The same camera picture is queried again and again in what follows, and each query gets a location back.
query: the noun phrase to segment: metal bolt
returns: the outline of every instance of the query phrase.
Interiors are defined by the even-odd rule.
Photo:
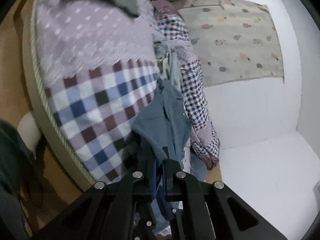
[[[96,182],[95,184],[94,184],[94,187],[96,188],[96,189],[103,189],[104,188],[104,182],[102,182],[102,181],[98,181],[98,182]]]
[[[176,176],[180,179],[183,179],[186,176],[186,174],[183,171],[178,171],[176,173]]]
[[[132,176],[134,176],[135,178],[141,178],[143,176],[141,171],[135,171]]]
[[[218,189],[222,189],[224,187],[224,183],[222,181],[216,181],[214,186]]]

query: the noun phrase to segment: gingham fabric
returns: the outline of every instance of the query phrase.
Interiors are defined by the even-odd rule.
[[[207,100],[203,91],[203,74],[201,63],[197,58],[190,61],[190,54],[195,54],[190,43],[188,28],[182,18],[177,15],[157,14],[156,20],[160,32],[170,40],[182,40],[185,43],[185,51],[177,50],[181,63],[182,84],[181,93],[184,97],[185,110],[188,117],[192,120],[195,132],[204,128],[210,122],[210,116],[207,108]],[[212,169],[219,161],[220,141],[218,135],[211,124],[212,138],[207,145],[199,140],[191,138],[191,146],[199,158],[206,164],[208,169]]]
[[[134,167],[131,124],[153,100],[158,77],[153,62],[119,61],[59,79],[47,89],[60,130],[95,179],[119,181]]]

